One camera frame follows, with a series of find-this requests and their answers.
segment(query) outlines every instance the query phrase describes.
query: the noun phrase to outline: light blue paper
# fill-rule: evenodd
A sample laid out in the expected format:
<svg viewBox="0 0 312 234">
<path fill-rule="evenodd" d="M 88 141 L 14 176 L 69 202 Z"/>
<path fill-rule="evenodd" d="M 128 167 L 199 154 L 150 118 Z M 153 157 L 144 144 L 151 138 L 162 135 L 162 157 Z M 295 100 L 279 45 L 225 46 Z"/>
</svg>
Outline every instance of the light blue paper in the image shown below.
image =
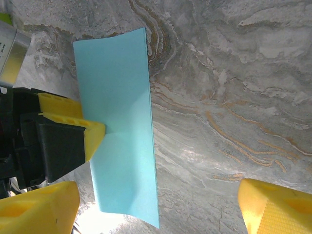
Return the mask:
<svg viewBox="0 0 312 234">
<path fill-rule="evenodd" d="M 90 161 L 96 202 L 159 228 L 145 28 L 76 41 L 74 51 L 84 118 L 106 124 Z"/>
</svg>

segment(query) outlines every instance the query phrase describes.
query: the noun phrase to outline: textured yellow pad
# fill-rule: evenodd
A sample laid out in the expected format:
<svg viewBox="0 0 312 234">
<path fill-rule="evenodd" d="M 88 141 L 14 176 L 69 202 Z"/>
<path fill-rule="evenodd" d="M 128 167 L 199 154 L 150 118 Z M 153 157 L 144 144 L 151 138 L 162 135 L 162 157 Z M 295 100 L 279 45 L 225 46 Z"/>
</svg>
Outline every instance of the textured yellow pad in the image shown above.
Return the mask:
<svg viewBox="0 0 312 234">
<path fill-rule="evenodd" d="M 238 204 L 248 234 L 312 233 L 312 195 L 255 179 L 243 179 Z"/>
<path fill-rule="evenodd" d="M 65 97 L 47 93 L 39 93 L 40 109 L 49 120 L 81 126 L 84 131 L 85 161 L 89 161 L 105 136 L 105 125 L 100 122 L 84 120 L 81 104 Z"/>
<path fill-rule="evenodd" d="M 85 161 L 89 161 L 105 136 L 105 125 L 100 122 L 88 121 L 80 118 L 43 113 L 43 116 L 55 123 L 84 127 Z"/>
<path fill-rule="evenodd" d="M 75 182 L 0 200 L 0 234 L 69 234 L 79 208 Z"/>
</svg>

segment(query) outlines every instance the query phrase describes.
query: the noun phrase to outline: marble countertop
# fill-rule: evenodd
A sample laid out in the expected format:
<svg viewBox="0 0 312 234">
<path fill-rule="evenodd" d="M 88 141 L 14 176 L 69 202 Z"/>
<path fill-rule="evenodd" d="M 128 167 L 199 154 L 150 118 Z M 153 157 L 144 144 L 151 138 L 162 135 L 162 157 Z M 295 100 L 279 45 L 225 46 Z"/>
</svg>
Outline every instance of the marble countertop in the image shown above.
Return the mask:
<svg viewBox="0 0 312 234">
<path fill-rule="evenodd" d="M 97 211 L 82 233 L 247 233 L 242 178 L 312 193 L 312 4 L 303 0 L 10 0 L 32 43 L 17 86 L 79 99 L 72 42 L 147 28 L 160 230 Z"/>
</svg>

